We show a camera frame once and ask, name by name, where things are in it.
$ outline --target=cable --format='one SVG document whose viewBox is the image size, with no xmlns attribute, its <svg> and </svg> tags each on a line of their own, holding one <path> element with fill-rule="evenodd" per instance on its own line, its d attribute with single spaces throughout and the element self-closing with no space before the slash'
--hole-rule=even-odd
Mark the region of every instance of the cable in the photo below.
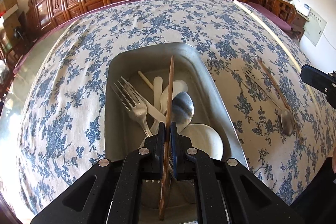
<svg viewBox="0 0 336 224">
<path fill-rule="evenodd" d="M 336 51 L 336 48 L 329 42 L 329 40 L 327 39 L 326 35 L 324 33 L 322 33 L 322 34 L 323 34 L 324 38 L 327 40 L 327 42 L 330 44 L 330 46 L 333 47 L 335 49 L 335 51 Z"/>
</svg>

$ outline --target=tablecloth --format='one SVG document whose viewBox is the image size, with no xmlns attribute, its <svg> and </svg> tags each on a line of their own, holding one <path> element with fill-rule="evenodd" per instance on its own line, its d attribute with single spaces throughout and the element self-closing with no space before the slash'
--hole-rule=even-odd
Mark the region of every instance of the tablecloth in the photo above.
<svg viewBox="0 0 336 224">
<path fill-rule="evenodd" d="M 287 35 L 255 13 L 300 65 L 310 63 Z M 198 50 L 231 116 L 251 172 L 287 204 L 305 189 L 335 140 L 336 111 L 324 95 L 314 91 L 317 109 L 282 48 L 232 1 L 142 0 L 82 17 L 42 65 L 26 99 L 18 138 L 20 191 L 32 212 L 41 211 L 105 157 L 110 61 L 123 51 L 169 42 L 189 43 Z M 282 102 L 257 58 L 265 62 L 287 98 L 304 137 L 302 144 L 295 132 L 291 137 L 283 134 Z M 243 68 L 251 70 L 259 83 Z"/>
</svg>

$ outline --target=cardboard box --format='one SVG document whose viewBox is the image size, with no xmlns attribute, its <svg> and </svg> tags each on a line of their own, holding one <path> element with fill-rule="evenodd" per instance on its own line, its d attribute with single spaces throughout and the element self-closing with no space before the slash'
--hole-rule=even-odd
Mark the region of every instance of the cardboard box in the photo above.
<svg viewBox="0 0 336 224">
<path fill-rule="evenodd" d="M 0 12 L 7 11 L 17 4 L 17 0 L 3 0 L 0 3 Z"/>
</svg>

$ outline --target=wooden chopstick on table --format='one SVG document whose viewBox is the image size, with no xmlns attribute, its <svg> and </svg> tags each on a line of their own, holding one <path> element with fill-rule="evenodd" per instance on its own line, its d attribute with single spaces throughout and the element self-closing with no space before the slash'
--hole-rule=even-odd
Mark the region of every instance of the wooden chopstick on table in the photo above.
<svg viewBox="0 0 336 224">
<path fill-rule="evenodd" d="M 277 82 L 275 81 L 274 77 L 269 73 L 268 69 L 266 68 L 266 66 L 264 65 L 264 63 L 263 63 L 260 59 L 258 59 L 258 63 L 259 63 L 259 65 L 261 66 L 261 68 L 265 71 L 265 73 L 267 74 L 267 77 L 271 80 L 271 82 L 272 82 L 272 84 L 273 84 L 275 90 L 278 92 L 278 94 L 279 94 L 279 96 L 280 96 L 280 98 L 281 98 L 283 104 L 285 105 L 285 107 L 291 112 L 291 108 L 290 108 L 290 106 L 288 105 L 287 100 L 286 100 L 286 98 L 284 97 L 283 93 L 281 92 L 281 90 L 280 90 L 280 88 L 279 88 Z M 300 134 L 299 129 L 298 129 L 297 126 L 296 126 L 295 121 L 294 121 L 294 129 L 295 129 L 296 133 L 298 134 L 300 144 L 302 144 L 303 139 L 302 139 L 302 137 L 301 137 L 301 134 Z"/>
<path fill-rule="evenodd" d="M 170 59 L 169 69 L 169 84 L 168 84 L 168 100 L 167 100 L 167 114 L 166 114 L 166 134 L 163 154 L 163 173 L 160 189 L 160 202 L 159 202 L 159 219 L 164 220 L 165 209 L 167 206 L 167 192 L 169 191 L 170 173 L 168 170 L 169 164 L 169 141 L 170 141 L 170 124 L 171 124 L 171 103 L 173 99 L 173 81 L 174 81 L 174 56 Z"/>
</svg>

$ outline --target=red cushion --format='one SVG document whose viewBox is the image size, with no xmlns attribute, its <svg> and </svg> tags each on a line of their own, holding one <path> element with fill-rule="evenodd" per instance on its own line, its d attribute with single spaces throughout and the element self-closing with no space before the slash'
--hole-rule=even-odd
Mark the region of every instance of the red cushion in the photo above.
<svg viewBox="0 0 336 224">
<path fill-rule="evenodd" d="M 267 17 L 271 22 L 273 22 L 276 26 L 278 26 L 283 31 L 290 31 L 290 25 L 283 21 L 281 18 L 277 17 L 271 11 L 267 10 L 265 7 L 262 7 L 260 4 L 249 2 L 248 5 L 256 9 L 258 12 L 262 13 L 265 17 Z"/>
</svg>

